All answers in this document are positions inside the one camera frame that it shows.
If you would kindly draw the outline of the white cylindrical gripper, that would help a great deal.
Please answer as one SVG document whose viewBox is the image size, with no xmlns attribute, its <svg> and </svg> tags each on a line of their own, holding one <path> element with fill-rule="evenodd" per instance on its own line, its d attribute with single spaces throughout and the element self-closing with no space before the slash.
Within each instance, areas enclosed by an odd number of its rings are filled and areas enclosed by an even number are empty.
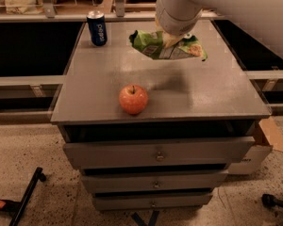
<svg viewBox="0 0 283 226">
<path fill-rule="evenodd" d="M 201 17 L 202 6 L 194 0 L 157 0 L 156 19 L 165 31 L 162 33 L 164 48 L 169 48 L 184 38 Z"/>
</svg>

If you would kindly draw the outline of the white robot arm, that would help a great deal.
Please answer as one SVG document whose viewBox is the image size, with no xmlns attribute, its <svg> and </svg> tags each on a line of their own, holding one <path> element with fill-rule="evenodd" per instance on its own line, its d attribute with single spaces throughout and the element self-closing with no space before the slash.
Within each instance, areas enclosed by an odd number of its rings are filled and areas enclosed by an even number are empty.
<svg viewBox="0 0 283 226">
<path fill-rule="evenodd" d="M 165 32 L 181 36 L 193 29 L 203 8 L 214 9 L 283 58 L 283 0 L 157 0 L 156 19 Z"/>
</svg>

